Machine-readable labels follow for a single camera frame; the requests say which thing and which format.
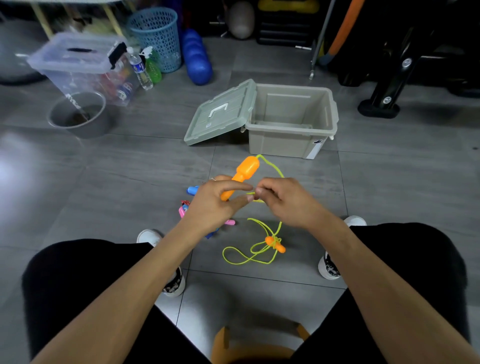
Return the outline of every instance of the white label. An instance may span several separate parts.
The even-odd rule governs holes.
[[[315,146],[313,147],[312,151],[307,155],[306,159],[314,159],[320,149],[322,149],[326,139],[315,140],[313,143]]]

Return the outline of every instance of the black rubber foot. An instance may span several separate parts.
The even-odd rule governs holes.
[[[372,105],[370,100],[363,100],[357,110],[363,116],[370,116],[372,118],[393,119],[400,112],[400,106],[393,105],[391,109],[381,109]]]

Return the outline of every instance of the bolt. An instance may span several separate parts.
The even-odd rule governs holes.
[[[403,68],[408,68],[412,64],[412,58],[405,58],[402,62]]]

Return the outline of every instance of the plastic water bottle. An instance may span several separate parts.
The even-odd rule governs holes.
[[[138,54],[135,54],[132,47],[127,47],[128,61],[137,74],[140,84],[145,90],[150,90],[153,87],[152,80],[145,70],[144,63]]]

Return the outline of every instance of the gray tile floor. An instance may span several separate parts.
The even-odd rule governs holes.
[[[194,86],[184,67],[166,74],[153,90],[114,110],[115,129],[96,140],[48,126],[46,112],[60,96],[50,82],[0,87],[0,362],[28,361],[19,279],[38,250],[82,237],[132,243],[144,228],[167,232],[179,220],[186,187],[232,173],[248,155],[247,144],[228,138],[191,147],[182,140],[200,103],[248,78],[332,89],[340,116],[335,140],[315,160],[269,159],[339,216],[360,215],[369,224],[419,221],[450,236],[468,266],[471,331],[480,349],[480,102],[407,86],[396,119],[365,118],[356,107],[374,84],[341,87],[323,72],[310,81],[306,51],[232,39],[205,43],[215,70],[209,85]],[[253,182],[264,175],[275,172],[262,165]],[[318,274],[321,245],[289,227],[280,234],[287,253],[273,264],[228,265],[223,247],[247,250],[263,237],[247,217],[276,224],[261,204],[236,217],[238,226],[202,241],[182,263],[188,268],[183,297],[157,301],[206,354],[216,331],[245,312],[281,315],[313,331],[345,288]],[[414,253],[406,244],[406,262]],[[242,335],[299,344],[268,330]]]

